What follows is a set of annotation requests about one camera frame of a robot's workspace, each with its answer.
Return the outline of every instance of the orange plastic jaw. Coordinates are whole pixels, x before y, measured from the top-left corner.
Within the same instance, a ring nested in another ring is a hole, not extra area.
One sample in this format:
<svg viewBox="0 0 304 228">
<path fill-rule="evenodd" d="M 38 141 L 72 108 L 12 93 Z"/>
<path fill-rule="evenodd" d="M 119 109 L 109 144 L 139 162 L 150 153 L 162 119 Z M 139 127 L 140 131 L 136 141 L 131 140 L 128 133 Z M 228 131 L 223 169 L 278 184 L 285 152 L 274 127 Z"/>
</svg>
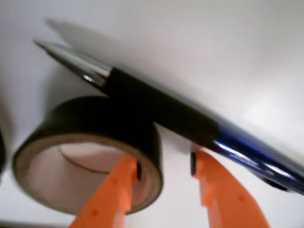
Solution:
<svg viewBox="0 0 304 228">
<path fill-rule="evenodd" d="M 70 228 L 122 228 L 131 210 L 137 162 L 125 156 L 89 199 Z"/>
<path fill-rule="evenodd" d="M 195 175 L 210 228 L 269 228 L 259 205 L 237 179 L 211 155 L 195 151 Z"/>
</svg>

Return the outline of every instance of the tape roll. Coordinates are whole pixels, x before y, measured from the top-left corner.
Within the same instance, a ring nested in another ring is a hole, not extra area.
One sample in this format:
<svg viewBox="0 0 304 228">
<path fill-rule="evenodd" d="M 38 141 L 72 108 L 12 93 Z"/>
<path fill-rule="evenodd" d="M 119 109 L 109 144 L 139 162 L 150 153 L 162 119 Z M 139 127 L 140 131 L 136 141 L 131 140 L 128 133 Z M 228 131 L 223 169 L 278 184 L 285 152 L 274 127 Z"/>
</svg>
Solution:
<svg viewBox="0 0 304 228">
<path fill-rule="evenodd" d="M 83 97 L 47 115 L 17 151 L 14 173 L 32 198 L 77 214 L 123 153 L 134 156 L 141 167 L 141 179 L 133 186 L 131 212 L 136 212 L 162 190 L 157 129 L 134 107 L 105 97 Z"/>
</svg>

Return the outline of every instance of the chrome pen tip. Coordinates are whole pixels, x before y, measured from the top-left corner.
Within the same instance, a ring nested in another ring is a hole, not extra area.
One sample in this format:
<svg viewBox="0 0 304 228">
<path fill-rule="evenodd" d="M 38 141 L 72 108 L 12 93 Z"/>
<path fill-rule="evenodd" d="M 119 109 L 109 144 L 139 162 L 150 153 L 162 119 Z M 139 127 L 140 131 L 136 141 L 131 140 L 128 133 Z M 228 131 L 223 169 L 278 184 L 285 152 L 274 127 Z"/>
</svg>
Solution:
<svg viewBox="0 0 304 228">
<path fill-rule="evenodd" d="M 78 51 L 63 45 L 34 40 L 34 43 L 44 49 L 57 62 L 82 77 L 85 81 L 96 87 L 102 87 L 105 79 L 109 77 L 111 67 L 96 61 Z"/>
</svg>

